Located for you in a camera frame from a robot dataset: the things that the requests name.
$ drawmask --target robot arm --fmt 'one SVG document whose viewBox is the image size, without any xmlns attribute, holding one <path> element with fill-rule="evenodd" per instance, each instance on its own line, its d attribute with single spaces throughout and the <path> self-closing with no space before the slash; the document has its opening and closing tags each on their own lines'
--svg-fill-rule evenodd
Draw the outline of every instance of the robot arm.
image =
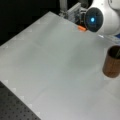
<svg viewBox="0 0 120 120">
<path fill-rule="evenodd" d="M 93 0 L 85 14 L 85 26 L 102 35 L 120 33 L 120 0 Z"/>
</svg>

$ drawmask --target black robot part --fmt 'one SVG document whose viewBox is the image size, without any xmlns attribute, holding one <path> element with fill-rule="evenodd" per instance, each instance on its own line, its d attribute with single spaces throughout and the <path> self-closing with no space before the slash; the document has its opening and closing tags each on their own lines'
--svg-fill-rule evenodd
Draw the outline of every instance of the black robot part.
<svg viewBox="0 0 120 120">
<path fill-rule="evenodd" d="M 85 14 L 85 26 L 92 32 L 97 32 L 103 25 L 103 14 L 98 8 L 90 8 Z"/>
</svg>

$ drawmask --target brown cup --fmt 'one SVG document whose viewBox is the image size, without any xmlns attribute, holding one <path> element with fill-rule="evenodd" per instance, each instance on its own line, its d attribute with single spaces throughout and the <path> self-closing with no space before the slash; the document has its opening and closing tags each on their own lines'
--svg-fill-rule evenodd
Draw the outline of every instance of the brown cup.
<svg viewBox="0 0 120 120">
<path fill-rule="evenodd" d="M 110 78 L 120 74 L 120 46 L 109 48 L 103 66 L 103 73 Z"/>
</svg>

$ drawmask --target white table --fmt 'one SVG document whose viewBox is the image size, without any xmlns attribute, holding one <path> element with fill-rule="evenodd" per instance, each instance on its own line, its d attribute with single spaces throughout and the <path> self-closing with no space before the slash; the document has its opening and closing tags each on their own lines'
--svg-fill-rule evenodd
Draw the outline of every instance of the white table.
<svg viewBox="0 0 120 120">
<path fill-rule="evenodd" d="M 110 46 L 49 12 L 0 47 L 0 80 L 42 120 L 119 120 L 120 77 L 102 73 Z"/>
</svg>

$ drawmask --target metal rod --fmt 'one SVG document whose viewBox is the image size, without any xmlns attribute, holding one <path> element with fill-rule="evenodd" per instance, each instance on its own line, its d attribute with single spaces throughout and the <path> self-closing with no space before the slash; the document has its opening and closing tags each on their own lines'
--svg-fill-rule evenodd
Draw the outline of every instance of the metal rod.
<svg viewBox="0 0 120 120">
<path fill-rule="evenodd" d="M 67 10 L 68 10 L 67 0 L 60 0 L 60 10 L 67 12 Z"/>
</svg>

